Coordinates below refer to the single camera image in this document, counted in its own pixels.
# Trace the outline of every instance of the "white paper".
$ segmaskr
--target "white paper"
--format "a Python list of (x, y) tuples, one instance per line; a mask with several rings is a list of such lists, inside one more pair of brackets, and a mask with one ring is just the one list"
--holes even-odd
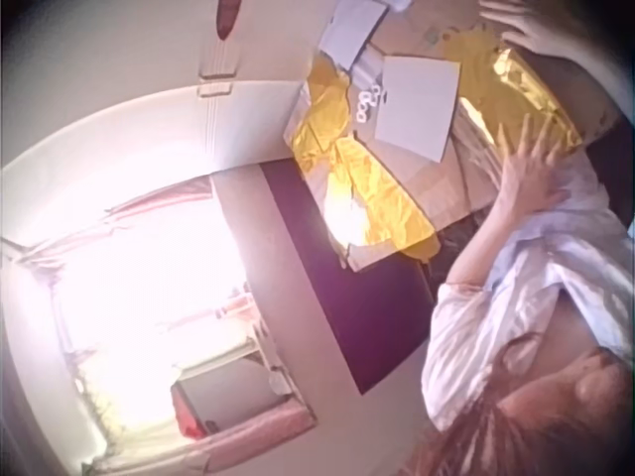
[(440, 162), (459, 69), (459, 63), (440, 59), (384, 58), (384, 93), (375, 138)]
[(386, 5), (373, 0), (340, 0), (319, 48), (335, 63), (350, 70), (386, 9)]

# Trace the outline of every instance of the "bright light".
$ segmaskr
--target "bright light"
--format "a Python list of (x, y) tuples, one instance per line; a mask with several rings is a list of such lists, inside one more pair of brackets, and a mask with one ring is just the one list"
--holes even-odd
[(67, 351), (98, 350), (78, 370), (106, 426), (116, 432), (174, 419), (170, 385), (180, 369), (248, 338), (248, 324), (211, 312), (244, 283), (215, 200), (148, 212), (68, 257), (54, 290)]

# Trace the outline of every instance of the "yellow tissue paper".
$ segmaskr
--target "yellow tissue paper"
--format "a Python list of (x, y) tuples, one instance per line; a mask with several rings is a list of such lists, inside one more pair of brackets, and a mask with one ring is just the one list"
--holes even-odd
[(529, 113), (537, 136), (550, 116), (552, 140), (563, 138), (565, 150), (581, 144), (572, 120), (549, 88), (514, 50), (486, 28), (447, 32), (444, 57), (461, 63), (458, 102), (490, 144), (503, 124), (514, 148), (518, 146), (523, 117)]
[(328, 163), (324, 220), (344, 248), (390, 240), (404, 250), (423, 240), (431, 258), (439, 250), (435, 229), (415, 201), (354, 137), (348, 135), (349, 78), (318, 56), (307, 79), (311, 106), (291, 140), (304, 174)]

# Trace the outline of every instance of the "hair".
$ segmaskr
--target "hair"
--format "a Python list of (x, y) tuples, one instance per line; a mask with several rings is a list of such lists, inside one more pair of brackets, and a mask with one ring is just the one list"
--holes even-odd
[[(416, 476), (631, 476), (630, 441), (624, 447), (599, 448), (594, 432), (579, 421), (554, 419), (541, 429), (529, 429), (497, 406), (514, 378), (505, 365), (509, 350), (534, 340), (527, 334), (509, 342), (493, 363), (482, 393), (459, 413), (450, 427), (417, 455)], [(615, 464), (606, 461), (614, 455)]]

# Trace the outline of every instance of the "white wall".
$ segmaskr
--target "white wall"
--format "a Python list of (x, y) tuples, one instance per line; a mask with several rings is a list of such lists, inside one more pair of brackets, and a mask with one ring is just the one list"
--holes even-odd
[(304, 80), (336, 0), (243, 0), (226, 42), (217, 0), (47, 0), (2, 50), (2, 162), (83, 117), (198, 84), (199, 73)]
[(201, 100), (195, 86), (131, 100), (57, 131), (6, 166), (2, 234), (31, 246), (112, 206), (228, 167), (288, 157), (282, 131), (300, 84), (236, 84)]

